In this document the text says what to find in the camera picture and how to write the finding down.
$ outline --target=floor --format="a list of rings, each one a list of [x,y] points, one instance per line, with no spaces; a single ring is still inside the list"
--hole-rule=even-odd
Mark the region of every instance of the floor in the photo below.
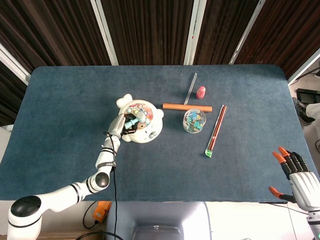
[[[0,235],[7,233],[7,212],[13,201],[0,201]],[[63,212],[45,212],[42,232],[83,231],[82,219],[91,201],[80,202]],[[93,223],[92,207],[85,223]],[[301,211],[296,204],[290,208]],[[212,240],[312,240],[305,214],[288,208],[255,202],[207,202]],[[102,230],[101,223],[92,230]]]

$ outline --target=dark blue tabletop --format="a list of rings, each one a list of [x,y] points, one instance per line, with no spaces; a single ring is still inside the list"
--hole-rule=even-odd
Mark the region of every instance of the dark blue tabletop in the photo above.
[[[282,70],[273,65],[39,67],[30,83],[0,164],[0,200],[52,192],[82,182],[95,163],[116,100],[130,93],[160,108],[210,105],[198,134],[182,126],[183,111],[164,109],[163,129],[145,144],[121,142],[116,157],[119,201],[276,201],[268,191],[290,186],[272,151],[300,153],[316,171]],[[221,105],[228,110],[212,158],[204,151]],[[86,200],[113,200],[114,187]]]

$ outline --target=red figurine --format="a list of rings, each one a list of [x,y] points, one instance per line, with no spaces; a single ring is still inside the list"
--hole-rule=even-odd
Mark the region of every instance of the red figurine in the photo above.
[[[196,96],[197,99],[203,99],[205,94],[206,94],[206,88],[205,88],[205,86],[201,86],[196,91],[195,96]]]

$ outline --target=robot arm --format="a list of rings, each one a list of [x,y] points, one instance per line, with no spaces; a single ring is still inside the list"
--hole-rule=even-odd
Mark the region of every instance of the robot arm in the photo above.
[[[42,215],[46,210],[61,212],[82,201],[86,196],[106,189],[110,183],[110,172],[116,167],[115,156],[124,133],[125,122],[123,114],[112,121],[109,134],[95,163],[95,174],[83,182],[74,182],[50,193],[26,196],[15,201],[8,213],[7,239],[37,239],[41,230]]]
[[[320,239],[320,183],[316,175],[310,172],[303,158],[296,152],[278,148],[281,155],[273,152],[290,182],[293,195],[278,192],[269,187],[270,192],[279,199],[297,203],[308,212],[306,218],[315,239]]]

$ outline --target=orange wooden stick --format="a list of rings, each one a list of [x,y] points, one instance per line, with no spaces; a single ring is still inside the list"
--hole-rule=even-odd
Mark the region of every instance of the orange wooden stick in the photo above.
[[[198,105],[184,105],[184,104],[174,104],[174,103],[164,103],[163,109],[173,109],[173,110],[190,110],[199,109],[203,112],[212,112],[212,106],[198,106]]]

